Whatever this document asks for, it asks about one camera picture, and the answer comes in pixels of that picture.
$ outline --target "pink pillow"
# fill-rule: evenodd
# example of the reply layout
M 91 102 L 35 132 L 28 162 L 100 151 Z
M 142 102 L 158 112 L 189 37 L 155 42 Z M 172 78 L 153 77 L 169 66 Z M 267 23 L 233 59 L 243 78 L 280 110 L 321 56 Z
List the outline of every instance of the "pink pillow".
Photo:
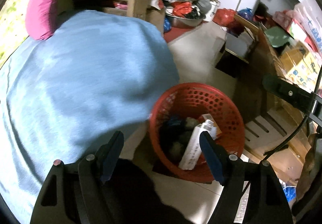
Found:
M 25 25 L 35 40 L 46 40 L 56 30 L 57 0 L 29 0 Z

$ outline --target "metal basin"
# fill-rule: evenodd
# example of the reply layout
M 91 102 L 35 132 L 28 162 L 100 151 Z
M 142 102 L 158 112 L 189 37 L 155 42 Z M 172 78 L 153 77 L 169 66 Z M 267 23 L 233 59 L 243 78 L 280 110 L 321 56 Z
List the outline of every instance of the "metal basin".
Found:
M 204 14 L 200 15 L 200 19 L 186 19 L 173 15 L 166 14 L 167 19 L 171 23 L 172 27 L 180 28 L 180 29 L 189 29 L 197 27 L 205 18 Z

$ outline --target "blue bed sheet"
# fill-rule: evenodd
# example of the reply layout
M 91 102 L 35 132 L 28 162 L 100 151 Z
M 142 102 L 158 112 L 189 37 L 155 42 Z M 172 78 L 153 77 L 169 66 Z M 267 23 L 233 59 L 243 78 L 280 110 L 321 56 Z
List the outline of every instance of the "blue bed sheet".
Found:
M 97 11 L 69 15 L 46 41 L 27 38 L 0 70 L 0 194 L 30 222 L 53 161 L 125 138 L 179 81 L 152 24 Z

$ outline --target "bolt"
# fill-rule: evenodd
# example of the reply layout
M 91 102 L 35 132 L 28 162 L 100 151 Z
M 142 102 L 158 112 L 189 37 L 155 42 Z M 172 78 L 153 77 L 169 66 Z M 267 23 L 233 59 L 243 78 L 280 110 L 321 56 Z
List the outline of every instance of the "bolt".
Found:
M 55 160 L 53 164 L 54 166 L 58 166 L 61 162 L 62 162 L 61 160 Z
M 89 154 L 89 155 L 86 156 L 87 161 L 92 161 L 94 159 L 95 159 L 95 155 L 93 155 L 93 154 Z
M 270 165 L 270 163 L 268 161 L 262 161 L 262 164 L 265 166 L 265 167 L 268 167 Z
M 230 155 L 229 155 L 229 159 L 230 159 L 231 161 L 236 161 L 236 160 L 238 160 L 238 157 L 237 157 L 235 154 L 230 154 Z

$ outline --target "basket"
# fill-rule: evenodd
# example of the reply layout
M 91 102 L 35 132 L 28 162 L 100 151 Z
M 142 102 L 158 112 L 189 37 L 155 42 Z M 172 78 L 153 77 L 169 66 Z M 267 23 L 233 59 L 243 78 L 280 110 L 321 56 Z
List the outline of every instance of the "basket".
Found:
M 244 150 L 245 130 L 243 119 L 229 97 L 218 89 L 202 83 L 176 85 L 155 103 L 151 116 L 149 135 L 154 151 L 160 161 L 179 178 L 192 182 L 214 180 L 203 155 L 193 170 L 183 170 L 173 164 L 163 153 L 159 142 L 159 129 L 172 115 L 198 119 L 202 114 L 211 114 L 222 131 L 216 144 L 222 145 L 229 154 L 241 156 Z

